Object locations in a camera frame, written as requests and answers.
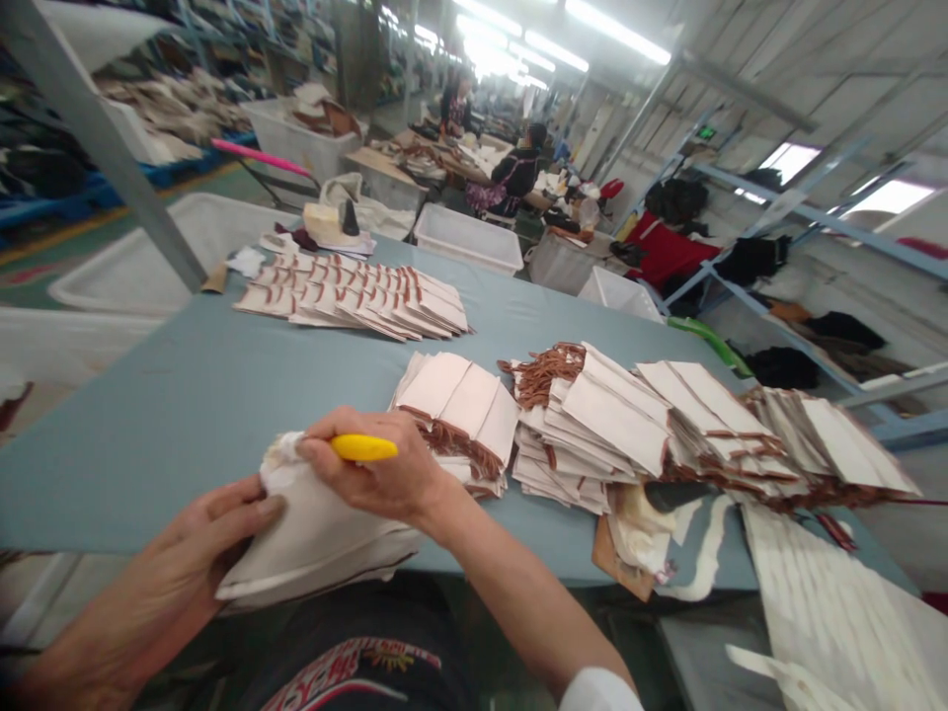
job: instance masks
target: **worker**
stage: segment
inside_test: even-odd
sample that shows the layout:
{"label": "worker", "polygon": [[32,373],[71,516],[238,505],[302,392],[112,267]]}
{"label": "worker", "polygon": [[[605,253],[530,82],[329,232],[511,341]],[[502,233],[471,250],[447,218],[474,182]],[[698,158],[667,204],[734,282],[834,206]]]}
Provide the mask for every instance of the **worker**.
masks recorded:
{"label": "worker", "polygon": [[533,190],[539,174],[539,157],[546,142],[546,126],[531,123],[516,148],[497,164],[491,173],[491,186],[468,181],[467,203],[479,218],[485,213],[499,217],[515,217],[520,201]]}
{"label": "worker", "polygon": [[[343,461],[327,443],[342,434],[390,439],[399,454]],[[409,415],[342,408],[297,451],[351,507],[404,521],[450,553],[561,711],[641,711],[615,648],[540,559],[437,465]],[[131,708],[220,611],[214,591],[241,543],[279,519],[285,501],[263,496],[255,474],[188,506],[8,689],[21,707]],[[235,708],[475,709],[450,612],[419,575],[301,603]]]}
{"label": "worker", "polygon": [[464,131],[473,131],[471,123],[471,70],[461,67],[454,81],[441,95],[441,135],[460,138]]}

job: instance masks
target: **woman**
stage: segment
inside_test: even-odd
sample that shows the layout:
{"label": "woman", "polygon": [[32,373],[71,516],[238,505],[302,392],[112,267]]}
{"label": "woman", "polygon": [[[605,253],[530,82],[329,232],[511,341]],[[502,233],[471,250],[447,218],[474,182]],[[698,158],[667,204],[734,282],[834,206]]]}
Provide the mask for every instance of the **woman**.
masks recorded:
{"label": "woman", "polygon": [[441,96],[441,135],[460,138],[464,131],[473,131],[471,103],[467,100],[470,93],[471,72],[461,69],[457,79],[448,83]]}
{"label": "woman", "polygon": [[474,208],[478,217],[482,217],[485,212],[500,217],[516,215],[520,200],[527,196],[536,184],[536,176],[539,173],[538,159],[544,142],[546,126],[542,123],[531,123],[516,148],[508,153],[491,173],[492,186],[485,187],[468,182],[467,203]]}

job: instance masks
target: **white plastic bin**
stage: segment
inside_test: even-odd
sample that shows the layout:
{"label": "white plastic bin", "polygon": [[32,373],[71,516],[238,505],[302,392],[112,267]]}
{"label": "white plastic bin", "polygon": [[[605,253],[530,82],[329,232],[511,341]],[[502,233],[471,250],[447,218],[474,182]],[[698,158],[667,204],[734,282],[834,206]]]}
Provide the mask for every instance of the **white plastic bin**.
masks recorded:
{"label": "white plastic bin", "polygon": [[[211,272],[226,257],[298,215],[271,207],[191,193],[168,206],[200,265]],[[49,295],[83,311],[167,317],[183,309],[191,293],[141,227],[54,281]]]}
{"label": "white plastic bin", "polygon": [[[286,120],[283,108],[288,101],[287,99],[267,99],[241,104],[240,108],[250,119],[254,132],[257,134],[257,142],[264,153],[291,161],[311,171],[320,186],[323,186],[330,178],[335,178],[344,172],[343,158],[362,146],[362,138],[354,133],[334,138],[290,123]],[[368,126],[363,126],[362,135],[365,136],[367,131]],[[313,187],[311,182],[301,176],[272,166],[266,166],[266,168],[275,178],[298,183],[307,188]],[[306,202],[305,197],[290,191],[276,189],[275,193],[287,204],[302,205]]]}
{"label": "white plastic bin", "polygon": [[658,307],[649,295],[649,290],[624,276],[615,275],[599,267],[592,268],[580,298],[606,308],[624,311],[627,314],[665,324]]}
{"label": "white plastic bin", "polygon": [[24,380],[79,387],[161,325],[161,319],[0,308],[0,367]]}
{"label": "white plastic bin", "polygon": [[527,270],[530,272],[530,280],[576,296],[589,280],[593,267],[602,267],[624,275],[629,268],[612,257],[609,252],[611,242],[609,235],[595,232],[592,242],[585,248],[580,248],[547,230],[528,256]]}
{"label": "white plastic bin", "polygon": [[516,234],[428,203],[415,223],[419,249],[512,277],[523,269]]}

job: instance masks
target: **yellow marker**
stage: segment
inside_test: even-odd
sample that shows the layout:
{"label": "yellow marker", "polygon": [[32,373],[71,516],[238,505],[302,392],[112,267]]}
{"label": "yellow marker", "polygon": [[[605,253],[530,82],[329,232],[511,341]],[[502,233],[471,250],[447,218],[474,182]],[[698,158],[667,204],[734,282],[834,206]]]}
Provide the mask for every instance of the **yellow marker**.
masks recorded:
{"label": "yellow marker", "polygon": [[330,439],[329,444],[348,461],[378,461],[398,456],[395,442],[367,434],[339,434]]}

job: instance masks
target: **clothing pile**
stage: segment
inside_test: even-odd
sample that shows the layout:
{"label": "clothing pile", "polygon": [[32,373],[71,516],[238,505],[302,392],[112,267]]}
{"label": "clothing pile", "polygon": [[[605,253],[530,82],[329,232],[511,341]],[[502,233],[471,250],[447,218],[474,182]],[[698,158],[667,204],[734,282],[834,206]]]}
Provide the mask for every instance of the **clothing pile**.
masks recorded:
{"label": "clothing pile", "polygon": [[165,162],[200,158],[197,146],[208,144],[211,138],[220,138],[225,131],[251,129],[233,100],[246,93],[200,68],[185,79],[162,76],[145,82],[100,82],[99,91],[106,99],[135,110]]}
{"label": "clothing pile", "polygon": [[238,311],[299,326],[370,329],[402,343],[471,331],[457,289],[411,267],[305,255],[288,235],[265,235],[261,246],[281,253],[247,284]]}
{"label": "clothing pile", "polygon": [[422,534],[399,521],[350,508],[296,452],[303,433],[280,435],[260,465],[269,496],[286,509],[254,538],[217,589],[237,608],[324,593],[365,580],[389,580],[418,552]]}
{"label": "clothing pile", "polygon": [[497,375],[460,355],[415,353],[392,398],[438,462],[475,497],[500,498],[519,407]]}
{"label": "clothing pile", "polygon": [[335,138],[354,133],[362,137],[362,128],[356,117],[334,101],[322,84],[309,82],[296,87],[292,98],[286,100],[284,109],[290,122],[314,133]]}
{"label": "clothing pile", "polygon": [[826,400],[764,388],[745,404],[698,363],[629,371],[587,343],[531,355],[498,363],[521,407],[513,477],[525,494],[607,514],[618,558],[651,574],[669,573],[673,520],[635,489],[657,480],[711,484],[781,512],[919,494]]}

